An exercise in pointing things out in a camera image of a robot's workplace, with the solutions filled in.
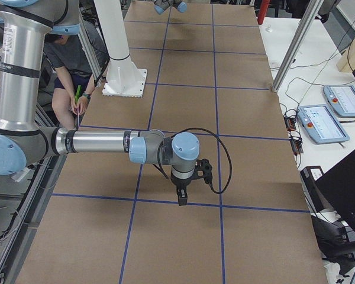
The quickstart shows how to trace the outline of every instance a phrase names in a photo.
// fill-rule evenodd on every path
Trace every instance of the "red object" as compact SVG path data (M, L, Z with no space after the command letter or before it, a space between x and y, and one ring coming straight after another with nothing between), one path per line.
M266 17L267 14L267 9L268 6L270 5L270 0L263 0L261 6L260 6L260 11L258 13L258 24L261 25L263 24L264 18Z

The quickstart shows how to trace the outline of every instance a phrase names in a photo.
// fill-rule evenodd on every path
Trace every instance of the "black monitor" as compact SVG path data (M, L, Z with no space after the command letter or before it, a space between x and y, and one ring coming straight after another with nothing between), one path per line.
M355 231L355 150L321 176L316 185Z

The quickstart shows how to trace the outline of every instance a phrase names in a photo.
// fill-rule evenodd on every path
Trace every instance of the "white pillar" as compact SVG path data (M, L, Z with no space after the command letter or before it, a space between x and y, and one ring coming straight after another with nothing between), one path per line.
M142 96L146 69L131 61L119 0L95 0L110 63L103 95Z

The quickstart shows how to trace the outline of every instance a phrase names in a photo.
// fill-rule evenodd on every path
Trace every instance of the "white table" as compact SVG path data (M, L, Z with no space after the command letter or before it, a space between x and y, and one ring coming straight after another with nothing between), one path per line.
M260 26L260 32L269 58L269 64L272 68L273 77L277 74L277 70L274 68L281 65L286 51L291 44L298 23L299 20L297 19L265 18L263 25ZM296 61L291 67L318 64L329 59L332 55L335 55L336 52L337 48L325 27L321 21L315 20L295 57ZM319 72L321 72L314 83L322 85L341 85L353 82L355 78L352 73L341 73L338 71L336 64L340 58L341 55L336 54L327 65L325 62L319 66L290 69L277 93L280 102L286 105L288 109L296 109L297 103L288 98L285 94L288 84L295 77L314 82ZM288 95L300 102L309 86L310 84L296 79L290 84ZM326 104L322 90L322 86L311 86L300 105ZM355 118L339 118L340 121L354 119ZM345 148L342 148L339 144L314 144L306 131L301 127L300 131L303 138L302 148L304 153L301 155L301 163L298 169L301 170L306 166L319 165L322 167L323 171L326 172L353 151L355 149L355 122L342 124L342 126L350 136L349 141L342 143ZM355 267L350 271L350 274L352 275L354 271ZM349 284L350 281L351 278L348 277L344 280L343 284Z

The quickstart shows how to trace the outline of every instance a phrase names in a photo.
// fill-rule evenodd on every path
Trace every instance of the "gray t-shirt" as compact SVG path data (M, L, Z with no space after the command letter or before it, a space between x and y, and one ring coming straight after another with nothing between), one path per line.
M89 40L93 45L93 50L95 51L100 67L102 67L108 58L105 45L92 24L85 21L84 26L87 30ZM65 66L70 74L85 78L92 74L82 44L80 43L79 37L76 35L70 35L67 43L64 45L45 43L43 51L54 68Z

